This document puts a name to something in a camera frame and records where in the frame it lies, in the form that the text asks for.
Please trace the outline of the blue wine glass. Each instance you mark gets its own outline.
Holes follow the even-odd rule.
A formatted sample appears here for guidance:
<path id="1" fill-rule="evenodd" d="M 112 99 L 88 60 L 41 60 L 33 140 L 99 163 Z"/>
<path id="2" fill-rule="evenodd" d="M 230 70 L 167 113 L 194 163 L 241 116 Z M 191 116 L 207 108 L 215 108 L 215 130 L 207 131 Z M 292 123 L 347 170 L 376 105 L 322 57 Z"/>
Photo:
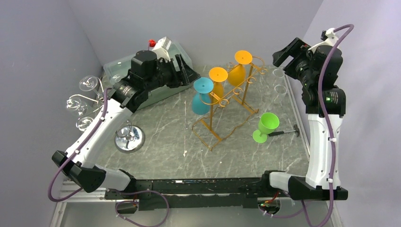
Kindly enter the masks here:
<path id="1" fill-rule="evenodd" d="M 192 99 L 192 111 L 197 115 L 204 115 L 209 112 L 211 103 L 209 93 L 213 90 L 214 85 L 211 79 L 201 77 L 193 84 L 197 92 Z"/>

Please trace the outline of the clear wine glass front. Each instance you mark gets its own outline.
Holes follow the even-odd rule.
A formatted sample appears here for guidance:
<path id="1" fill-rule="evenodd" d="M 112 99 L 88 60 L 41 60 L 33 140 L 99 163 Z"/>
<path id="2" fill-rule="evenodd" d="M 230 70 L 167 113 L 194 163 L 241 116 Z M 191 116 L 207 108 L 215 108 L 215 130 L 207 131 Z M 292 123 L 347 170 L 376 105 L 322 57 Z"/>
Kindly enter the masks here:
<path id="1" fill-rule="evenodd" d="M 281 84 L 284 81 L 285 73 L 282 69 L 277 68 L 273 70 L 272 75 L 274 77 L 275 84 Z"/>

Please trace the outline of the green wine glass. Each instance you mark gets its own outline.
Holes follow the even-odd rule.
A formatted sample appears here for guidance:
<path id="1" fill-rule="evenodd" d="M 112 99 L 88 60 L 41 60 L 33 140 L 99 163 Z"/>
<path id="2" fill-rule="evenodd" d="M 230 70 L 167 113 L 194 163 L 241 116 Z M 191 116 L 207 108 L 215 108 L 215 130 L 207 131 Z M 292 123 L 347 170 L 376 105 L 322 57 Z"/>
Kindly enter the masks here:
<path id="1" fill-rule="evenodd" d="M 258 122 L 258 129 L 252 134 L 253 140 L 257 143 L 265 143 L 268 134 L 274 132 L 280 124 L 279 118 L 274 113 L 264 113 Z"/>

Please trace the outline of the clear wine glass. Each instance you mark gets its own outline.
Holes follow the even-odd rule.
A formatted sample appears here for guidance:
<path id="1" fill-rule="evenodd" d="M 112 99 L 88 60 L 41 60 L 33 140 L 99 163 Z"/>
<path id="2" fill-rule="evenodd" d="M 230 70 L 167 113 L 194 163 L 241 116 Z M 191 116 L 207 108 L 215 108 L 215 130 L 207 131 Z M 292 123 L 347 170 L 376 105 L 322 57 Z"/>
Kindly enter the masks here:
<path id="1" fill-rule="evenodd" d="M 284 81 L 285 73 L 282 69 L 277 68 L 273 70 L 272 75 L 274 77 L 275 84 L 281 84 Z"/>
<path id="2" fill-rule="evenodd" d="M 274 88 L 276 97 L 273 100 L 274 104 L 280 104 L 286 96 L 287 88 L 284 85 L 276 85 Z"/>

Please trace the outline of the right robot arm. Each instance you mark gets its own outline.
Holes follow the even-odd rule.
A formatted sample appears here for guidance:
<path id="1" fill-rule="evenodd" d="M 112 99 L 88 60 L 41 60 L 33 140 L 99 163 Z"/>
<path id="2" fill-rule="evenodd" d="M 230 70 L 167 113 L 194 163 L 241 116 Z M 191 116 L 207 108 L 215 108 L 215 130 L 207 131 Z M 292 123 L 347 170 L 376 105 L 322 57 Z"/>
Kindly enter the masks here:
<path id="1" fill-rule="evenodd" d="M 266 171 L 261 192 L 266 196 L 287 192 L 296 201 L 346 200 L 349 193 L 341 186 L 336 161 L 338 136 L 346 113 L 346 94 L 335 85 L 343 63 L 341 50 L 329 38 L 316 46 L 295 38 L 272 57 L 276 67 L 290 58 L 284 72 L 302 85 L 310 127 L 310 159 L 305 176 Z"/>

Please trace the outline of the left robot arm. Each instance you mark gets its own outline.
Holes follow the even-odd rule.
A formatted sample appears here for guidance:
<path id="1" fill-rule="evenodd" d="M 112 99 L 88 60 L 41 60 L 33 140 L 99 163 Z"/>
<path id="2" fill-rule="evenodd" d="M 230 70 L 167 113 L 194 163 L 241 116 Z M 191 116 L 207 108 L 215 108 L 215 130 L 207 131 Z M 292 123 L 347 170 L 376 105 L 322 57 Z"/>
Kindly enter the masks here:
<path id="1" fill-rule="evenodd" d="M 66 151 L 55 151 L 52 160 L 59 168 L 57 172 L 86 192 L 104 187 L 117 190 L 125 199 L 131 198 L 136 192 L 136 179 L 126 171 L 97 165 L 101 149 L 147 101 L 150 91 L 187 86 L 200 77 L 179 54 L 168 61 L 150 50 L 137 52 L 127 75 L 104 92 L 104 106 L 89 128 Z"/>

